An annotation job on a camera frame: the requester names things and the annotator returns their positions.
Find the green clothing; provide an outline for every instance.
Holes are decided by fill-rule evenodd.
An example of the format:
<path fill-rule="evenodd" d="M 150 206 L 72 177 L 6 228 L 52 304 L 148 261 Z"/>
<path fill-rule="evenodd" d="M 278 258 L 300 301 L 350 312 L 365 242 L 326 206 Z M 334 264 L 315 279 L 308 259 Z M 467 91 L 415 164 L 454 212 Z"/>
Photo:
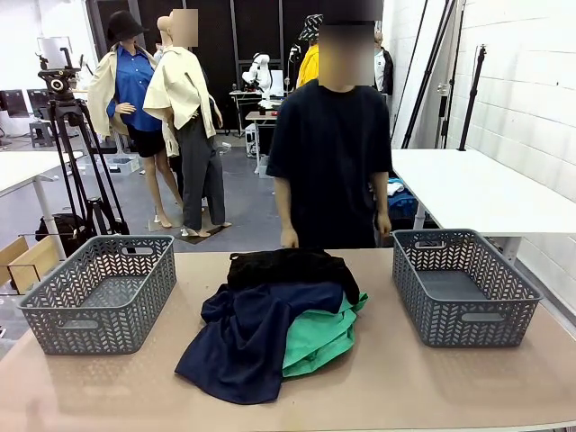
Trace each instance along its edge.
<path fill-rule="evenodd" d="M 284 378 L 311 374 L 352 348 L 356 312 L 367 300 L 368 294 L 361 293 L 358 304 L 352 306 L 344 295 L 336 315 L 324 310 L 307 310 L 297 317 L 286 338 Z"/>

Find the mannequin leg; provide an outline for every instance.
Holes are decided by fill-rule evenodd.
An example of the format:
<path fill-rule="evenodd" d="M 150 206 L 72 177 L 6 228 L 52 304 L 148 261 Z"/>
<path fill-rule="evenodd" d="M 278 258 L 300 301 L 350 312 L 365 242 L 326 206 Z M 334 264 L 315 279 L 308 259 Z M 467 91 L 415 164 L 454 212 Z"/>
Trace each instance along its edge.
<path fill-rule="evenodd" d="M 224 205 L 224 181 L 222 179 L 222 161 L 218 150 L 213 149 L 208 161 L 204 190 L 210 209 L 212 224 L 228 227 L 226 222 L 226 208 Z"/>
<path fill-rule="evenodd" d="M 168 162 L 172 171 L 176 174 L 176 182 L 178 183 L 178 192 L 184 198 L 184 174 L 182 173 L 182 155 L 171 157 Z"/>
<path fill-rule="evenodd" d="M 190 120 L 177 132 L 184 173 L 184 226 L 192 235 L 209 237 L 202 230 L 202 195 L 211 149 L 206 145 L 202 120 Z"/>
<path fill-rule="evenodd" d="M 168 164 L 168 156 L 166 153 L 166 149 L 164 148 L 158 154 L 154 156 L 156 159 L 156 167 L 160 174 L 164 177 L 164 181 L 168 185 L 170 192 L 175 197 L 177 204 L 184 208 L 184 203 L 182 202 L 182 196 L 178 192 L 178 186 L 176 184 L 176 180 L 174 179 L 174 174 L 172 174 L 172 170 L 170 169 L 170 165 Z"/>
<path fill-rule="evenodd" d="M 162 205 L 162 198 L 160 197 L 160 189 L 158 187 L 158 180 L 156 179 L 156 162 L 155 157 L 143 157 L 144 169 L 146 170 L 146 183 L 152 195 L 152 201 L 156 206 L 157 216 L 160 219 L 160 224 L 164 228 L 171 228 L 172 224 L 164 213 L 164 206 Z"/>

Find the camera tripod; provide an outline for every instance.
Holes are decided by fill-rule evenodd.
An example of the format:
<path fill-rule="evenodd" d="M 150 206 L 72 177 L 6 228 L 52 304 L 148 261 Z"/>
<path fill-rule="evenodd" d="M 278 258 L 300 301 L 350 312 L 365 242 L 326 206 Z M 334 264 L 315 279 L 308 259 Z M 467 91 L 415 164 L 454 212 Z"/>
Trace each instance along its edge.
<path fill-rule="evenodd" d="M 50 121 L 54 133 L 54 140 L 58 149 L 60 164 L 62 165 L 67 196 L 70 201 L 70 209 L 74 216 L 74 220 L 76 221 L 76 234 L 80 239 L 90 239 L 98 234 L 128 235 L 130 234 L 128 224 L 122 214 L 122 208 L 114 189 L 110 171 L 106 165 L 98 141 L 98 136 L 96 135 L 92 120 L 90 119 L 90 112 L 88 111 L 86 102 L 80 99 L 75 99 L 70 88 L 69 79 L 72 78 L 79 69 L 72 68 L 68 50 L 65 48 L 61 50 L 64 51 L 66 55 L 68 67 L 64 69 L 47 69 L 46 60 L 40 58 L 40 66 L 42 70 L 39 72 L 38 76 L 46 82 L 49 91 L 50 100 L 48 107 L 48 120 Z M 86 194 L 82 176 L 78 169 L 70 140 L 66 134 L 66 120 L 70 126 L 76 126 L 80 130 L 80 135 L 84 140 L 90 162 L 94 169 L 94 176 L 100 193 L 99 197 L 88 197 Z M 86 127 L 85 120 L 87 121 L 89 130 Z M 108 187 L 112 193 L 112 198 L 118 211 L 118 219 L 114 216 L 113 207 L 104 187 L 104 181 L 100 174 L 100 170 L 98 169 L 98 162 L 96 161 L 95 152 L 92 148 L 92 141 L 94 142 L 97 153 L 100 155 L 100 163 L 102 164 Z M 76 190 L 76 198 L 80 214 L 77 212 L 72 184 L 68 179 L 64 152 L 68 155 L 70 170 L 72 177 L 74 178 L 74 189 Z"/>

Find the black shorts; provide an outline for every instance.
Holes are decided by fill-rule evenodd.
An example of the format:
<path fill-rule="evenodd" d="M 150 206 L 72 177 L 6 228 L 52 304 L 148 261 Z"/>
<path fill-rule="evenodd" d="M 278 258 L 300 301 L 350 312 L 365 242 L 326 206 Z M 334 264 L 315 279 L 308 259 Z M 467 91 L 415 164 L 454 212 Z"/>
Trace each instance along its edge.
<path fill-rule="evenodd" d="M 130 139 L 134 142 L 134 146 L 136 146 L 141 158 L 152 158 L 166 148 L 162 130 L 145 132 L 144 130 L 134 129 L 129 124 L 126 127 L 128 127 Z"/>

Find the yellow clothing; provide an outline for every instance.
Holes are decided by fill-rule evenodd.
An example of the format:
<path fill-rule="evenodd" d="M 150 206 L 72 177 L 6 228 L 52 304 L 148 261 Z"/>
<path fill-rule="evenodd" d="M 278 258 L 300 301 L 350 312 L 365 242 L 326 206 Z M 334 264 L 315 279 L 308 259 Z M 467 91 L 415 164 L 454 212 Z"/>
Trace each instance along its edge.
<path fill-rule="evenodd" d="M 312 79 L 318 78 L 320 71 L 320 52 L 318 44 L 310 47 L 304 56 L 304 60 L 300 66 L 300 73 L 298 74 L 298 83 L 296 88 L 302 87 Z"/>

